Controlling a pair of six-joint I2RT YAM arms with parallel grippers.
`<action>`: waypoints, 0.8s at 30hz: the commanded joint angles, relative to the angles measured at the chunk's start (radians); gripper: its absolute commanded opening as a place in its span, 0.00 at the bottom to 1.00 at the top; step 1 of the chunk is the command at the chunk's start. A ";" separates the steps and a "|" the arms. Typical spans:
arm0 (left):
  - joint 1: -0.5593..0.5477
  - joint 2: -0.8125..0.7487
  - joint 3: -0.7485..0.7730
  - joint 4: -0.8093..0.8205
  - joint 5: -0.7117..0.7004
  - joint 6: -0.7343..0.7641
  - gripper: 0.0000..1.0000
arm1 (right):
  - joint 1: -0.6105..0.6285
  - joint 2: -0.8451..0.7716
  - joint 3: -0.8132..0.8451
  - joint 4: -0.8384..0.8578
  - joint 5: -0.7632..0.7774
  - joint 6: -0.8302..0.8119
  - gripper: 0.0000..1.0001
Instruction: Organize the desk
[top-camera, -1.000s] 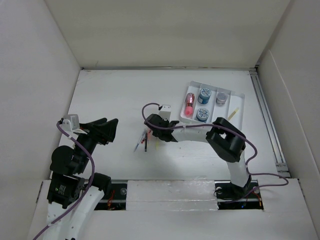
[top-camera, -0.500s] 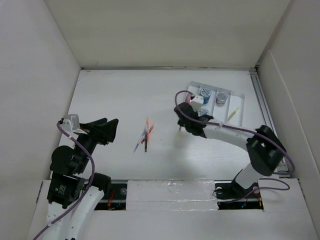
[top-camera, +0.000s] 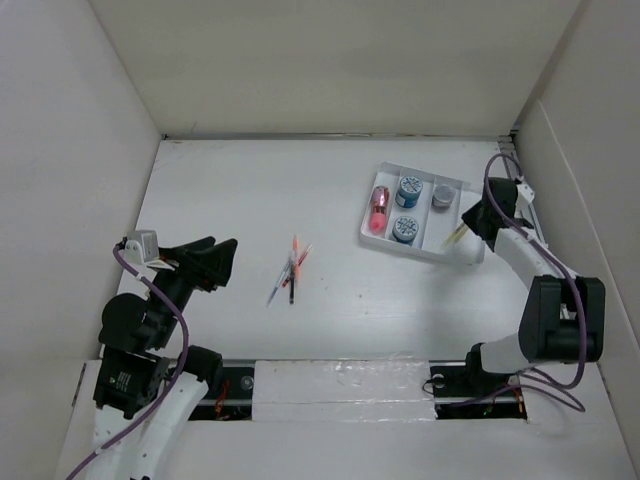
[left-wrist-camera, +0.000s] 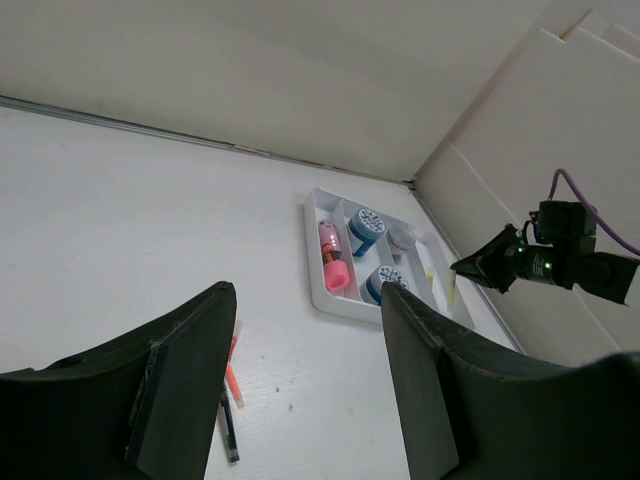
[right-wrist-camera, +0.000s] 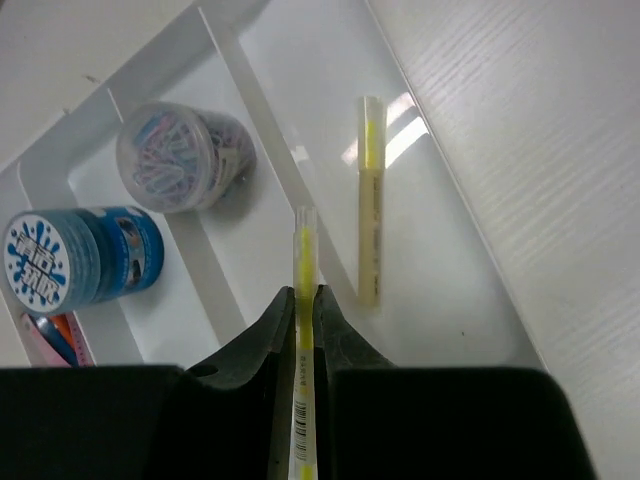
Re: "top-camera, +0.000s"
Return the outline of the yellow pen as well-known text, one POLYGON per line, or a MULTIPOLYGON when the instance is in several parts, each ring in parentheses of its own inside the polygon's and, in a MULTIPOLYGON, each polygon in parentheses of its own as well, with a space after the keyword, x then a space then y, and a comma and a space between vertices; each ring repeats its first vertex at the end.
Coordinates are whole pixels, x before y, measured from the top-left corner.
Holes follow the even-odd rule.
POLYGON ((455 244, 460 241, 467 233, 468 226, 461 223, 442 243, 441 248, 444 249, 450 244, 455 244))

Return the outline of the clear jar of beads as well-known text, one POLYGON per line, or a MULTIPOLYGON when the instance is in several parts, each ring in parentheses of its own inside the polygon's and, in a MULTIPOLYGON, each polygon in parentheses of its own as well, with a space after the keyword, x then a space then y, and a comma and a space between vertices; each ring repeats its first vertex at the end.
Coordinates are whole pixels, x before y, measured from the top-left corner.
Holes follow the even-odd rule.
POLYGON ((447 210, 456 198, 456 189, 448 184, 439 184, 433 188, 431 204, 437 210, 447 210))

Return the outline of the blue patterned tape roll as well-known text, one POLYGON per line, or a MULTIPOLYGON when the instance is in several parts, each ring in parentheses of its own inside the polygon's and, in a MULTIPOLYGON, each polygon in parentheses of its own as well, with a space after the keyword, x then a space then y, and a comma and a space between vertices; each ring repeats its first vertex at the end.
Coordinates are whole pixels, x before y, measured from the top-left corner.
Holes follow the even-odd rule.
POLYGON ((416 176, 404 176, 400 179, 396 191, 396 204, 405 209, 415 207, 423 191, 423 182, 416 176))
POLYGON ((398 217, 392 227, 392 238, 400 244, 412 246, 420 230, 419 222, 411 216, 398 217))

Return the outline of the blue clear pen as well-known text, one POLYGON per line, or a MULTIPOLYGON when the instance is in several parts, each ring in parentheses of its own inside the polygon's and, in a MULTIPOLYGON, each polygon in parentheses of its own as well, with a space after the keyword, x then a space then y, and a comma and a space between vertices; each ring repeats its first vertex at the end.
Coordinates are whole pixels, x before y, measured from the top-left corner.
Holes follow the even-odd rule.
POLYGON ((284 266, 283 266, 278 278, 276 279, 276 282, 275 282, 273 288, 271 289, 271 293, 268 296, 267 306, 269 306, 271 304, 271 302, 275 298, 276 294, 278 293, 279 289, 282 287, 282 284, 289 277, 290 270, 291 270, 291 263, 292 263, 291 259, 288 259, 286 261, 286 263, 284 264, 284 266))

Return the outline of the black pen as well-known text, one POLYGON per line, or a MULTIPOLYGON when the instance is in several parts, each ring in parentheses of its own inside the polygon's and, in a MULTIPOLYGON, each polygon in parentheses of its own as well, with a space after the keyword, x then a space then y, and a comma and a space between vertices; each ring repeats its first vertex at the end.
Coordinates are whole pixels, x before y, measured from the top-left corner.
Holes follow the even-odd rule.
POLYGON ((296 283, 296 257, 292 253, 290 261, 290 273, 289 273, 289 304, 295 303, 295 283, 296 283))

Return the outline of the orange pen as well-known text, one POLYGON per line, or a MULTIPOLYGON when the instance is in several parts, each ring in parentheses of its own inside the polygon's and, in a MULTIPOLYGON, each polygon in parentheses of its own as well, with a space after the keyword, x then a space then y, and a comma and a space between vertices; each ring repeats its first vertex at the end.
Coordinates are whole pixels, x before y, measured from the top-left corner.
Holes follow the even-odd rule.
POLYGON ((289 276, 289 287, 290 287, 289 303, 290 304, 294 304, 294 300, 295 300, 295 287, 296 287, 297 275, 298 275, 298 253, 299 253, 299 242, 298 242, 297 235, 294 235, 293 241, 292 241, 291 269, 290 269, 290 276, 289 276))

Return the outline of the pink glue bottle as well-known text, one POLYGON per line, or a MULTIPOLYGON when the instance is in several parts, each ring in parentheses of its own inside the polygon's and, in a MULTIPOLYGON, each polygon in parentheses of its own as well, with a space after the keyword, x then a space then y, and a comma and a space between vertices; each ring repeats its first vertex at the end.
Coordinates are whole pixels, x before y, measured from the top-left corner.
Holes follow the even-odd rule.
POLYGON ((369 228, 374 234, 382 234, 386 229, 389 196, 389 189, 383 185, 376 186, 372 191, 369 228))

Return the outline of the red clear pen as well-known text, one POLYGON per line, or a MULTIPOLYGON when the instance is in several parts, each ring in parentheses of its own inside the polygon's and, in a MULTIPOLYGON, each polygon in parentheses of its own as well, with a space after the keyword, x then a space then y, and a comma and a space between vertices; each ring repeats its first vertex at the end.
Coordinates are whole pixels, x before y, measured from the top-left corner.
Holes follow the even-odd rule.
MULTIPOLYGON (((312 244, 309 244, 299 255, 297 258, 297 263, 296 266, 294 267, 294 281, 297 282, 300 276, 300 267, 301 265, 304 263, 304 261, 306 260, 306 258, 308 257, 308 255, 310 254, 311 250, 313 248, 312 244)), ((282 287, 286 287, 289 285, 291 281, 291 275, 288 275, 285 280, 282 282, 281 286, 282 287)))

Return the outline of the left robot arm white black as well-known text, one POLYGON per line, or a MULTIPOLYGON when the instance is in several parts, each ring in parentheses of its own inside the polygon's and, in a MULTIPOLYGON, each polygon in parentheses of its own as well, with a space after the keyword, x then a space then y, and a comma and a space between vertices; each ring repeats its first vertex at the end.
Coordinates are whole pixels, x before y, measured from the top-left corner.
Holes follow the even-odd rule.
POLYGON ((223 382, 221 354, 191 344, 184 310, 194 292, 228 284, 237 247, 207 236, 164 248, 153 230, 113 247, 147 295, 118 294, 102 311, 92 450, 69 478, 161 478, 194 409, 223 382))

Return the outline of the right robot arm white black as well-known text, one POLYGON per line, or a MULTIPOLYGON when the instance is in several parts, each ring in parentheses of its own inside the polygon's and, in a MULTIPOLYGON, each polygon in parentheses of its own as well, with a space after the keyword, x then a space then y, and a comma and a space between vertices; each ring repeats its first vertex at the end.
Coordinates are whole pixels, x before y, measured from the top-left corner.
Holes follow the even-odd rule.
POLYGON ((574 363, 580 383, 588 363, 604 350, 606 289, 595 277, 584 277, 562 263, 516 216, 531 202, 533 190, 521 179, 488 177, 481 200, 462 215, 465 226, 517 274, 528 296, 516 333, 471 347, 462 381, 483 394, 514 374, 547 363, 574 363))

